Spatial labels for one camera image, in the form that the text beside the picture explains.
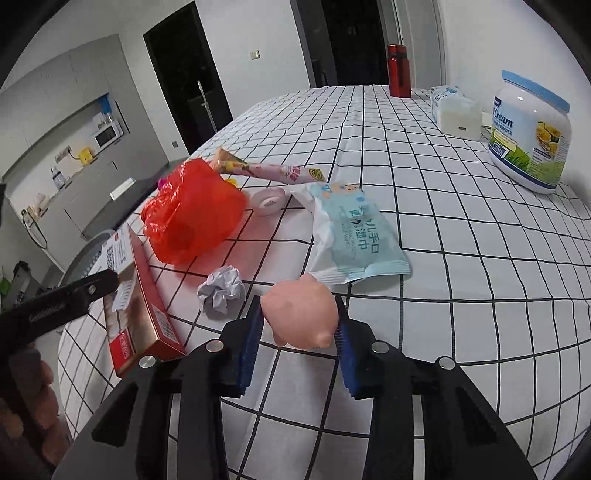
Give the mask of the person's left hand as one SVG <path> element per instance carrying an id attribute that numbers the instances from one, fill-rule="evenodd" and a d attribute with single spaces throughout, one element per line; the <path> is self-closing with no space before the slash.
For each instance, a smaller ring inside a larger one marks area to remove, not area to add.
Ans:
<path id="1" fill-rule="evenodd" d="M 50 366 L 33 344 L 10 359 L 10 372 L 20 397 L 39 429 L 43 440 L 43 458 L 56 467 L 71 444 L 67 426 L 60 417 L 59 402 L 51 385 Z"/>

